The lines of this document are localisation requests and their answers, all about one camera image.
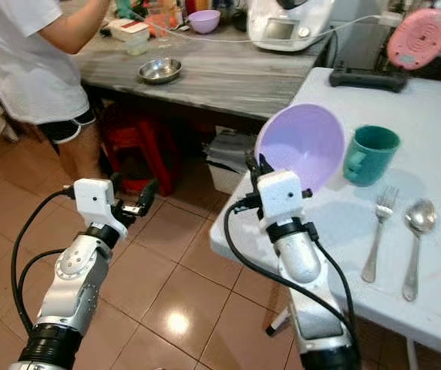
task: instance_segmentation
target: stainless steel bowl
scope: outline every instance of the stainless steel bowl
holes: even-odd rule
[[[145,63],[138,70],[138,76],[146,83],[166,83],[181,73],[181,62],[172,58],[161,58]]]

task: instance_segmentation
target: green mug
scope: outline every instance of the green mug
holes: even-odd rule
[[[399,136],[385,127],[359,127],[344,159],[344,177],[353,184],[367,187],[382,177],[399,148]]]

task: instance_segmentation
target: person's leg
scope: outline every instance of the person's leg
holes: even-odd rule
[[[74,180],[103,178],[99,168],[100,140],[96,124],[82,127],[68,143],[58,144],[61,165]]]

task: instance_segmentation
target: black cable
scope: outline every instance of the black cable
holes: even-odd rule
[[[32,267],[32,265],[37,262],[38,260],[40,260],[43,257],[46,256],[50,256],[51,254],[61,254],[63,253],[65,250],[64,249],[55,249],[53,251],[46,251],[43,252],[41,254],[38,254],[37,256],[35,256],[33,259],[31,259],[23,268],[22,273],[20,274],[20,278],[19,278],[19,286],[18,286],[18,291],[19,291],[19,297],[22,297],[22,305],[25,307],[25,305],[23,304],[23,283],[25,282],[25,277],[27,276],[27,273],[29,272],[30,268]]]
[[[327,309],[332,313],[344,326],[348,329],[349,334],[351,335],[352,342],[355,346],[356,354],[359,357],[359,345],[358,345],[358,339],[355,335],[354,327],[349,324],[349,322],[345,319],[345,317],[335,310],[330,304],[325,302],[323,299],[321,299],[316,294],[311,293],[309,290],[304,289],[303,287],[297,285],[296,283],[289,281],[287,279],[284,279],[280,275],[274,274],[268,270],[265,270],[264,268],[254,264],[250,260],[248,260],[234,245],[234,242],[231,238],[231,233],[229,232],[229,216],[233,210],[236,208],[241,207],[242,202],[237,202],[234,204],[231,204],[228,209],[226,210],[226,214],[224,215],[224,234],[226,236],[227,244],[229,245],[229,248],[232,250],[234,255],[237,257],[238,260],[240,260],[245,266],[249,267],[251,270],[258,272],[259,274],[262,274],[266,276],[267,278],[270,278],[273,281],[277,281],[280,284],[285,285],[286,287],[289,287],[291,289],[294,289],[295,291],[298,291],[299,293],[303,294],[304,296],[312,299],[319,305],[321,305],[323,308]]]
[[[355,328],[354,303],[352,303],[351,289],[349,289],[349,284],[345,278],[344,272],[342,272],[342,269],[337,262],[335,262],[332,256],[323,248],[319,240],[315,240],[315,245],[323,253],[325,258],[327,258],[327,260],[332,264],[334,269],[337,271],[338,276],[341,278],[342,285],[344,285],[345,299],[347,301],[349,321],[351,322],[352,327]]]
[[[34,219],[37,217],[39,212],[41,211],[44,206],[49,203],[53,198],[56,198],[60,195],[68,195],[68,190],[60,190],[57,191],[51,195],[49,195],[47,198],[45,198],[40,205],[32,212],[27,222],[25,222],[25,225],[23,225],[22,230],[20,231],[20,234],[17,236],[17,239],[15,240],[15,243],[13,244],[13,252],[12,252],[12,266],[11,266],[11,280],[12,280],[12,294],[13,299],[15,300],[15,306],[17,307],[17,311],[19,313],[20,318],[22,319],[23,326],[25,327],[25,330],[27,331],[27,334],[30,335],[30,331],[32,330],[32,323],[30,321],[29,315],[27,314],[27,311],[25,310],[25,307],[23,305],[23,298],[19,296],[19,289],[17,284],[17,257],[19,255],[19,248],[20,248],[20,242],[22,241],[22,237],[24,236],[25,232],[29,228],[30,224],[34,221]]]
[[[334,32],[332,32],[332,38],[335,39],[335,41],[334,41],[334,56],[332,58],[332,63],[330,63],[330,68],[335,68],[335,63],[337,62],[337,55],[338,55],[338,35],[337,35],[337,31],[334,30]]]

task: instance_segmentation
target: black shorts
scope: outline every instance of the black shorts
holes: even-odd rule
[[[38,128],[53,144],[64,144],[75,139],[84,126],[96,121],[96,115],[92,108],[82,115],[69,121],[41,123]]]

